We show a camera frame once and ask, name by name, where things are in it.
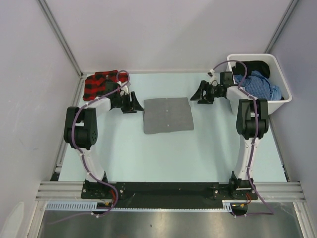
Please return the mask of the grey long sleeve shirt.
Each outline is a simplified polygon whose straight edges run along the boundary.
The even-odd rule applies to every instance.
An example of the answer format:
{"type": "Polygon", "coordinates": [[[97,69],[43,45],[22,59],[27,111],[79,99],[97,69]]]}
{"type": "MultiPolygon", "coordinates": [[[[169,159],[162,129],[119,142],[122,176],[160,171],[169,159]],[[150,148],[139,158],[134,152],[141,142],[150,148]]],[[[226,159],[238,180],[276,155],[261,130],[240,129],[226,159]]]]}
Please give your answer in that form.
{"type": "Polygon", "coordinates": [[[144,134],[191,131],[193,116],[188,98],[155,98],[144,101],[144,134]]]}

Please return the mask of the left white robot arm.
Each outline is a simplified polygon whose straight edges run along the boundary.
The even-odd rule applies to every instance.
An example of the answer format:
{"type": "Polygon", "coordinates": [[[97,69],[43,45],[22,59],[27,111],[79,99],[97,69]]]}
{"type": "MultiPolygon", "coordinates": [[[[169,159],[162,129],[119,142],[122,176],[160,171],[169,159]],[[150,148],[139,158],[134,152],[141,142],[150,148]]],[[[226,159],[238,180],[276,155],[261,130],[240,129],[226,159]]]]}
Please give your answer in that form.
{"type": "Polygon", "coordinates": [[[112,109],[124,114],[142,112],[135,92],[129,90],[130,83],[106,81],[106,91],[95,96],[82,107],[69,107],[66,111],[64,141],[78,153],[86,172],[86,181],[95,182],[92,192],[98,198],[109,194],[106,172],[95,153],[98,139],[97,117],[112,109]]]}

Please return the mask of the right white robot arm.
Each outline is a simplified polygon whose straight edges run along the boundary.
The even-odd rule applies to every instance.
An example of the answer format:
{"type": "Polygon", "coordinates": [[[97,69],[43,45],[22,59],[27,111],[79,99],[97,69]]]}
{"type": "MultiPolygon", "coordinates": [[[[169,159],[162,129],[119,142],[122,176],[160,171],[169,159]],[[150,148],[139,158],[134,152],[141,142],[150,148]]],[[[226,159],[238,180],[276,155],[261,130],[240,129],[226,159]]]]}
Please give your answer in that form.
{"type": "Polygon", "coordinates": [[[231,178],[227,185],[216,184],[213,196],[216,199],[255,199],[253,164],[258,144],[268,131],[268,102],[256,99],[235,84],[230,71],[220,73],[219,80],[213,70],[208,75],[210,81],[202,80],[191,100],[210,105],[215,98],[228,99],[236,115],[236,130],[240,136],[238,159],[231,178]]]}

